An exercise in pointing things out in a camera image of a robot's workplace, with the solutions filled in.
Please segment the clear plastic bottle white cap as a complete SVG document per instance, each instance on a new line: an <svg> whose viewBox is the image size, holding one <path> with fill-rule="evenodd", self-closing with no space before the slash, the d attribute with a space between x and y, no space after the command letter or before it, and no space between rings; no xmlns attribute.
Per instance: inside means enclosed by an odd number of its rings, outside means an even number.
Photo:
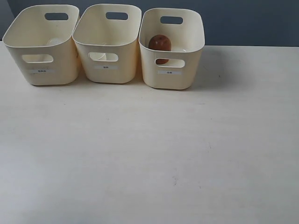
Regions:
<svg viewBox="0 0 299 224"><path fill-rule="evenodd" d="M59 39L59 38L52 38L52 39L50 39L47 43L46 43L46 45L47 46L54 46L54 45L58 45L58 44L61 44L63 41L61 40L61 39Z"/></svg>

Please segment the left cream plastic bin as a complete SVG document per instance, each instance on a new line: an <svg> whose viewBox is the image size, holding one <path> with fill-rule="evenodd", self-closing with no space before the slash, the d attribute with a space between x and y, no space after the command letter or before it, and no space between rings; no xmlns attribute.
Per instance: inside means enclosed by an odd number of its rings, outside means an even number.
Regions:
<svg viewBox="0 0 299 224"><path fill-rule="evenodd" d="M31 85L73 82L80 60L72 34L79 21L74 5L36 5L22 10L3 36L3 43ZM52 38L63 42L54 46Z"/></svg>

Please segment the right cream plastic bin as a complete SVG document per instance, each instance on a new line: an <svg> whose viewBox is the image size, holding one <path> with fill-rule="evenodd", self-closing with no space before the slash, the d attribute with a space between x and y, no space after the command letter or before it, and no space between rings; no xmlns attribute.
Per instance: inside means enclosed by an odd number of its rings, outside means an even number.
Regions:
<svg viewBox="0 0 299 224"><path fill-rule="evenodd" d="M169 38L170 51L149 49L149 42L156 35ZM141 22L139 45L146 85L158 89L187 89L195 79L205 46L201 15L190 9L149 9Z"/></svg>

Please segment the white paper cup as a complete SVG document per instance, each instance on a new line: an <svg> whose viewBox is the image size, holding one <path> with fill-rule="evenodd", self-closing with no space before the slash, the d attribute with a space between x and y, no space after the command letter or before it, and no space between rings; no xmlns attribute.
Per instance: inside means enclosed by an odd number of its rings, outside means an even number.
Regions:
<svg viewBox="0 0 299 224"><path fill-rule="evenodd" d="M108 61L108 56L106 52L106 45L94 45L93 49L88 53L90 59L96 62Z"/></svg>

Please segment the brown wooden cup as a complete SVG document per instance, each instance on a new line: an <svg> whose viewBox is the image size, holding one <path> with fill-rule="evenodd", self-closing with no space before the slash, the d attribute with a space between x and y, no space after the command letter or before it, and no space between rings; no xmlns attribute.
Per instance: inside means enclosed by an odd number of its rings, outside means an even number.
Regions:
<svg viewBox="0 0 299 224"><path fill-rule="evenodd" d="M155 35L150 39L148 48L157 51L171 51L171 41L165 35Z"/></svg>

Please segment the cream plastic bin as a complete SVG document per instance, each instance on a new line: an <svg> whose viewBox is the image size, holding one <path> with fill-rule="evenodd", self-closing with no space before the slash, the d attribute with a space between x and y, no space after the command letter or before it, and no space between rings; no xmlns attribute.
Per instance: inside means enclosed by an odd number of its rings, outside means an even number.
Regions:
<svg viewBox="0 0 299 224"><path fill-rule="evenodd" d="M74 5L36 5L22 10L3 36L3 43L31 85L73 82L80 60L72 34L79 21ZM63 42L54 46L52 38Z"/></svg>
<svg viewBox="0 0 299 224"><path fill-rule="evenodd" d="M135 77L141 20L141 9L133 5L97 4L84 11L72 38L89 80L124 84ZM108 61L90 59L88 53L93 46L104 44Z"/></svg>
<svg viewBox="0 0 299 224"><path fill-rule="evenodd" d="M169 38L170 51L149 49L149 42L156 35ZM190 9L149 9L141 22L139 45L146 85L158 89L187 89L195 79L205 46L201 15Z"/></svg>

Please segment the middle cream plastic bin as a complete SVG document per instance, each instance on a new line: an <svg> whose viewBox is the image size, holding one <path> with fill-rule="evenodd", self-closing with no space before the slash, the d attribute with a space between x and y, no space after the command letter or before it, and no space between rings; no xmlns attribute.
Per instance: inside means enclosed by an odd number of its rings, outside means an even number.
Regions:
<svg viewBox="0 0 299 224"><path fill-rule="evenodd" d="M133 5L97 4L84 11L72 38L89 80L124 84L135 77L141 20L141 9ZM93 46L104 44L108 61L90 59L88 53Z"/></svg>

